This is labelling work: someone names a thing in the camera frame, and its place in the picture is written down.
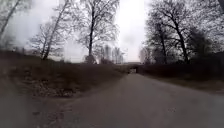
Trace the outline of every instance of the dry grass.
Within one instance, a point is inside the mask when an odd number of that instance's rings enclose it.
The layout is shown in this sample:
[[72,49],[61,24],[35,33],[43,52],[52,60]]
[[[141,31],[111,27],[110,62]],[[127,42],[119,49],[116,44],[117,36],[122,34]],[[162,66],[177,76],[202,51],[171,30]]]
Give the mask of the dry grass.
[[40,96],[87,91],[106,82],[120,79],[125,70],[116,65],[88,65],[42,61],[38,57],[1,52],[7,61],[8,75],[17,87]]
[[160,81],[172,83],[177,86],[192,88],[213,94],[224,94],[224,82],[221,80],[192,81],[179,78],[164,78],[157,76],[150,76],[150,77]]

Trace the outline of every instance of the hillside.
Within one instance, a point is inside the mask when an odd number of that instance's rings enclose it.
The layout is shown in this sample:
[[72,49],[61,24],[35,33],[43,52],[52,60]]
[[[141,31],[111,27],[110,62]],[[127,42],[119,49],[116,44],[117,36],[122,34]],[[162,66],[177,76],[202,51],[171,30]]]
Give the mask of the hillside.
[[116,65],[43,61],[35,56],[6,51],[0,52],[0,62],[1,81],[35,96],[72,95],[118,80],[125,73]]

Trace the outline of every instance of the tree trunk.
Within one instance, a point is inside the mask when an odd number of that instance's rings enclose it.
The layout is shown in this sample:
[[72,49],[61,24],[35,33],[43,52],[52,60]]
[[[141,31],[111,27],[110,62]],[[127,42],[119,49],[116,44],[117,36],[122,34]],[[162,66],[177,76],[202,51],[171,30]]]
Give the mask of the tree trunk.
[[166,46],[164,41],[164,32],[162,31],[161,26],[159,26],[159,35],[160,35],[160,42],[162,44],[162,49],[163,49],[163,61],[164,61],[164,64],[167,64],[167,54],[166,54]]
[[180,29],[179,29],[179,25],[177,22],[173,21],[175,26],[176,26],[176,31],[177,31],[177,34],[180,38],[180,45],[181,45],[181,48],[182,48],[182,51],[183,51],[183,55],[184,55],[184,61],[185,63],[189,64],[190,61],[188,59],[188,54],[187,54],[187,49],[186,49],[186,46],[185,46],[185,41],[184,41],[184,37],[182,35],[182,33],[180,32]]
[[177,33],[180,37],[180,44],[181,44],[181,48],[183,50],[183,55],[184,55],[184,61],[189,64],[189,59],[188,59],[188,54],[187,54],[187,49],[185,47],[185,44],[184,44],[184,37],[182,36],[181,32],[179,31],[179,29],[177,30]]
[[41,53],[40,53],[41,58],[43,58],[43,57],[44,57],[44,52],[45,52],[46,45],[47,45],[47,41],[45,41],[45,42],[44,42],[44,45],[43,45],[42,51],[41,51]]
[[92,49],[93,49],[93,32],[91,30],[90,38],[89,38],[89,56],[92,55]]
[[165,42],[164,42],[164,39],[162,38],[161,40],[161,43],[162,43],[162,47],[163,47],[163,56],[164,56],[164,63],[167,64],[167,54],[166,54],[166,47],[165,47]]
[[53,40],[53,38],[54,38],[54,34],[55,34],[55,32],[57,31],[59,21],[60,21],[60,19],[61,19],[61,17],[62,17],[63,12],[65,11],[65,8],[66,8],[68,2],[69,2],[69,0],[66,0],[64,6],[63,6],[63,8],[62,8],[62,11],[59,13],[59,16],[58,16],[58,18],[57,18],[57,20],[56,20],[56,23],[55,23],[55,25],[54,25],[54,29],[53,29],[53,31],[52,31],[52,33],[51,33],[50,40],[49,40],[49,42],[48,42],[47,51],[46,51],[46,53],[44,54],[43,60],[46,60],[46,59],[48,58],[49,54],[50,54],[50,50],[51,50],[51,45],[52,45],[52,40]]
[[15,13],[16,7],[19,5],[20,1],[21,0],[17,0],[16,4],[13,6],[13,8],[10,10],[8,16],[6,17],[6,21],[5,21],[5,23],[3,24],[3,26],[2,26],[2,28],[0,30],[0,40],[2,40],[2,36],[3,36],[3,34],[5,32],[5,29],[6,29],[7,25],[8,25],[8,23],[9,23],[9,20],[13,16],[13,14]]
[[90,35],[89,35],[89,56],[92,56],[92,49],[93,49],[93,31],[94,31],[94,24],[95,24],[95,9],[92,6],[92,21],[91,21],[91,28],[90,28]]

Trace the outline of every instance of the paved path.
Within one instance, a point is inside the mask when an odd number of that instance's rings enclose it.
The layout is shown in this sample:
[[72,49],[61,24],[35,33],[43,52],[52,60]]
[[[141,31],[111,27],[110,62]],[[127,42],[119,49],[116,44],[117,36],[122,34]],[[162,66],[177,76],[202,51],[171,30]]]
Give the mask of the paved path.
[[[52,106],[42,107],[40,114],[34,113],[36,118],[27,119],[34,122],[29,128],[224,127],[224,97],[136,74],[82,98],[61,99],[57,103],[60,104],[57,114],[46,114]],[[46,117],[52,119],[41,124]]]

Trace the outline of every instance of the sky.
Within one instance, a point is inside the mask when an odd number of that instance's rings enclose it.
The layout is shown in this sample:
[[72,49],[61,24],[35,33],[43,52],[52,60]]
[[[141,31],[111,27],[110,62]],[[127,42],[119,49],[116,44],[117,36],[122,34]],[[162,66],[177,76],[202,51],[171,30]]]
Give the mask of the sky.
[[[114,45],[125,53],[126,62],[139,61],[139,51],[145,40],[145,20],[150,0],[120,0],[115,24],[119,35]],[[18,45],[27,44],[27,39],[38,32],[39,25],[47,22],[57,5],[56,0],[34,0],[31,10],[20,12],[12,19],[9,30],[16,37]],[[87,49],[81,44],[67,41],[64,59],[72,62],[83,61]]]

